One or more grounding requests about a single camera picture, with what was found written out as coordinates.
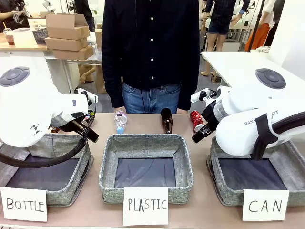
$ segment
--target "orange pants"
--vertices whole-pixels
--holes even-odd
[[[257,49],[258,47],[261,47],[264,45],[268,32],[269,32],[269,29],[270,29],[270,27],[269,27],[269,24],[267,24],[267,23],[262,24],[261,28],[257,29],[251,49]],[[252,32],[251,36],[249,37],[248,42],[245,46],[245,49],[244,49],[245,51],[247,51],[249,48],[250,41],[252,39],[252,35],[253,35],[253,32]]]

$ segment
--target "drink cup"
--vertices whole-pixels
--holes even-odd
[[[3,33],[9,45],[15,45],[13,31],[10,28],[5,28]]]

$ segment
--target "brown glass bottle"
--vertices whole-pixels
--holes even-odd
[[[164,108],[161,110],[161,117],[162,117],[162,125],[165,129],[166,134],[172,133],[172,125],[173,125],[173,118],[172,112],[169,108]]]

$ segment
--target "storage basket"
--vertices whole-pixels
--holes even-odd
[[[124,187],[163,186],[168,187],[169,203],[184,204],[193,183],[189,153],[180,135],[133,134],[108,138],[99,176],[105,203],[123,203]]]
[[[31,31],[41,30],[47,28],[46,18],[28,18]]]
[[[253,161],[226,154],[214,137],[210,153],[206,162],[223,205],[242,206],[244,189],[288,189],[288,206],[305,206],[305,160],[292,142],[266,149],[262,160]]]
[[[19,160],[41,161],[68,153],[80,138],[77,135],[46,134],[37,144],[27,148],[0,143],[0,151]],[[92,163],[88,143],[73,158],[50,167],[17,168],[0,162],[0,187],[47,190],[48,206],[69,206],[77,198]]]
[[[46,44],[44,39],[48,37],[47,29],[33,31],[33,35],[37,44]]]

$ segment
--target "label card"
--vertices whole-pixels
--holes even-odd
[[[4,217],[47,222],[46,190],[1,187]]]
[[[244,190],[243,221],[284,220],[289,190]]]
[[[123,208],[123,226],[167,225],[168,187],[126,187]]]

